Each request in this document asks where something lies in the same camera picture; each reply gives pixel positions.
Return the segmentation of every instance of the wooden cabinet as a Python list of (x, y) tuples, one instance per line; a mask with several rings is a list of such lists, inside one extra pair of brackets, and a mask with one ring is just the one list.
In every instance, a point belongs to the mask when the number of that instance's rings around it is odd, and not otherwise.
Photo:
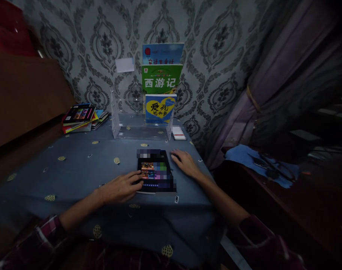
[(56, 60), (0, 55), (0, 146), (66, 113), (74, 103)]

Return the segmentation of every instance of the right hand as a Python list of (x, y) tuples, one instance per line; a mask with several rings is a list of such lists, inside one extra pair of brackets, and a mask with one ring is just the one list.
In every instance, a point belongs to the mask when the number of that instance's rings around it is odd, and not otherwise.
[(179, 166), (179, 168), (188, 176), (196, 180), (199, 180), (203, 176), (203, 173), (195, 164), (193, 158), (189, 153), (178, 149), (173, 150), (171, 151), (171, 158)]
[(117, 176), (111, 182), (99, 187), (102, 203), (123, 203), (131, 199), (143, 186), (143, 181), (132, 185), (133, 182), (142, 179), (140, 173), (141, 171), (132, 171), (126, 175)]

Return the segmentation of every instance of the white paper note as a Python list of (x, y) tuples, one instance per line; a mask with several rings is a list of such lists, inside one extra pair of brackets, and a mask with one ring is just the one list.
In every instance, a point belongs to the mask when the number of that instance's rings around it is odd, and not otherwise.
[(133, 58), (116, 59), (117, 73), (134, 71)]

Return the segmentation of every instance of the plaid shirt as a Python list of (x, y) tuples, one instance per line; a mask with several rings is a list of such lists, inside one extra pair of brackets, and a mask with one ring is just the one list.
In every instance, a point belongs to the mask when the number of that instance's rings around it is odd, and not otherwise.
[[(45, 269), (52, 264), (66, 239), (67, 234), (59, 218), (49, 217), (0, 259), (0, 270)], [(241, 222), (232, 241), (253, 270), (305, 269), (301, 257), (289, 251), (282, 237), (274, 235), (255, 216)], [(131, 247), (114, 247), (102, 241), (94, 241), (84, 269), (185, 270), (187, 268), (155, 252)]]

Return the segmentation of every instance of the book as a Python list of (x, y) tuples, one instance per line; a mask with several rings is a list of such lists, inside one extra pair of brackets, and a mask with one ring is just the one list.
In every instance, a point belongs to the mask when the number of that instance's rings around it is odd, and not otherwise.
[(94, 112), (95, 107), (91, 104), (74, 105), (69, 109), (68, 113), (66, 114), (66, 117), (63, 120), (63, 126), (87, 123), (92, 120)]
[(102, 121), (102, 122), (97, 122), (97, 121), (96, 121), (96, 125), (93, 125), (93, 124), (92, 124), (91, 129), (92, 129), (92, 130), (96, 130), (97, 128), (99, 128), (100, 125), (102, 125), (103, 123), (105, 123), (107, 119), (108, 119), (108, 115), (107, 115), (107, 117), (104, 119), (104, 121)]
[(176, 94), (147, 94), (146, 124), (168, 125), (176, 101)]
[(89, 122), (88, 124), (84, 124), (81, 127), (78, 127), (70, 132), (87, 132), (87, 131), (91, 131), (91, 127), (92, 127), (92, 122)]
[(184, 43), (143, 44), (142, 64), (180, 64), (184, 45)]
[(142, 65), (142, 89), (147, 94), (164, 94), (177, 87), (183, 65)]
[(104, 110), (95, 110), (95, 113), (97, 114), (98, 118), (101, 118), (101, 115), (103, 114)]
[(78, 129), (80, 127), (83, 127), (87, 124), (91, 124), (92, 121), (96, 121), (98, 119), (98, 116), (97, 114), (94, 112), (93, 113), (93, 116), (92, 116), (92, 119), (91, 121), (88, 121), (88, 122), (85, 122), (85, 123), (78, 123), (76, 125), (72, 125), (72, 126), (62, 126), (62, 130), (63, 130), (63, 133), (66, 134), (66, 133), (69, 133), (71, 131), (74, 131), (75, 129)]
[(96, 126), (99, 122), (103, 122), (106, 118), (108, 118), (108, 115), (109, 113), (106, 111), (102, 113), (98, 120), (92, 122), (92, 127)]

